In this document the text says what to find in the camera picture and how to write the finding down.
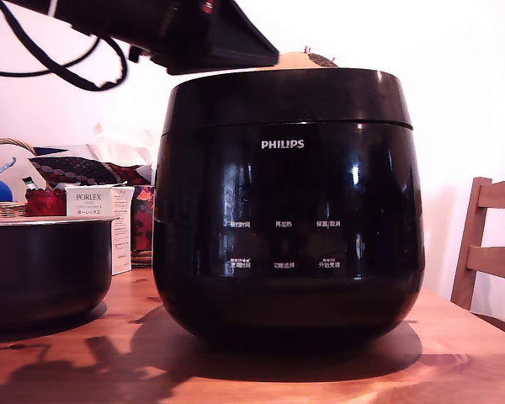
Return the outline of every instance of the black pot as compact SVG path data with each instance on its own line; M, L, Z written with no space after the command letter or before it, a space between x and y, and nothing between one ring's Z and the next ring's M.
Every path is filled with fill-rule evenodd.
M169 313L218 343L364 343L423 279L412 125L398 79L245 72L174 89L153 270Z
M112 218L0 219L0 331L92 310L111 280Z

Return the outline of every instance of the rice cooker lid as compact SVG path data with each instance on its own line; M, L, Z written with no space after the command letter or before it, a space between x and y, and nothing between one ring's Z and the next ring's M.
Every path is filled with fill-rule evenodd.
M392 74L350 68L239 72L174 88L163 133L225 125L380 122L412 129Z

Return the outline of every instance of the wooden table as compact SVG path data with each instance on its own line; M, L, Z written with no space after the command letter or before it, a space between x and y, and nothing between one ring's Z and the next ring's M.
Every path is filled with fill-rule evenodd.
M207 346L148 269L115 276L104 303L68 331L0 342L0 403L505 403L505 333L427 290L365 352L335 354Z

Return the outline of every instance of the pot rim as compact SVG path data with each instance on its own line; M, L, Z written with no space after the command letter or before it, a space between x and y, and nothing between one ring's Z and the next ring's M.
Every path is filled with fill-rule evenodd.
M72 225L75 223L110 223L119 219L118 216L34 216L34 217L0 217L0 227L12 226L47 226Z

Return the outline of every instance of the wooden chair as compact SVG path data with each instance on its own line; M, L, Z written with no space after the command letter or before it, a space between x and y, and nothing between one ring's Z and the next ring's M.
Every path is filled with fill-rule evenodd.
M473 178L451 295L453 303L467 310L471 308L477 271L505 278L505 247L481 247L487 208L505 209L505 181L492 183L489 178ZM505 332L504 321L482 314L476 316Z

